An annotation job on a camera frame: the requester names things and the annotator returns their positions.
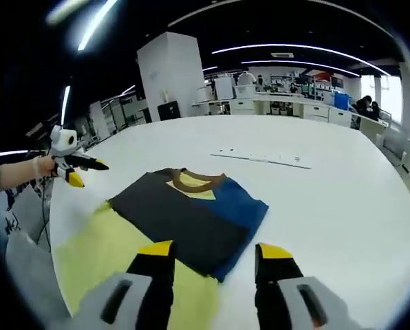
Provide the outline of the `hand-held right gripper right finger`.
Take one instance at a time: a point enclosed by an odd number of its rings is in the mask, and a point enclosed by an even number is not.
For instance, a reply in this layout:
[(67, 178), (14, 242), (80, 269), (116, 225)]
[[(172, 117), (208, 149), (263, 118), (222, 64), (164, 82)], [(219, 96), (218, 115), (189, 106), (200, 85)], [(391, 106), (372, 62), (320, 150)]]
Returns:
[(261, 329), (357, 329), (346, 303), (313, 276), (304, 276), (282, 247), (255, 246), (255, 307)]

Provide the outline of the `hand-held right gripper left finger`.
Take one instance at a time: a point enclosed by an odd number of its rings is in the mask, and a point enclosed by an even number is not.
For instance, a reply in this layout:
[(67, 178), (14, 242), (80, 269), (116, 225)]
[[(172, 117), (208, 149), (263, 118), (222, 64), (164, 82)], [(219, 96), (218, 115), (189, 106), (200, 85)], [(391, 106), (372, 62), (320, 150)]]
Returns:
[(175, 244), (139, 249), (125, 273), (87, 292), (74, 316), (75, 329), (166, 329), (175, 277)]

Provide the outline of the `person's left hand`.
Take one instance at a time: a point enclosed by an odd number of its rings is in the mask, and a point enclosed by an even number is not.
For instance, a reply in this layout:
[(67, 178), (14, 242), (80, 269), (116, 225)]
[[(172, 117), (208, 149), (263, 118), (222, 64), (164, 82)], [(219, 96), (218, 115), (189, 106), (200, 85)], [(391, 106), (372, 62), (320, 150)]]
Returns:
[(54, 158), (47, 156), (37, 156), (32, 160), (34, 177), (39, 179), (41, 177), (52, 176), (56, 177), (56, 162)]

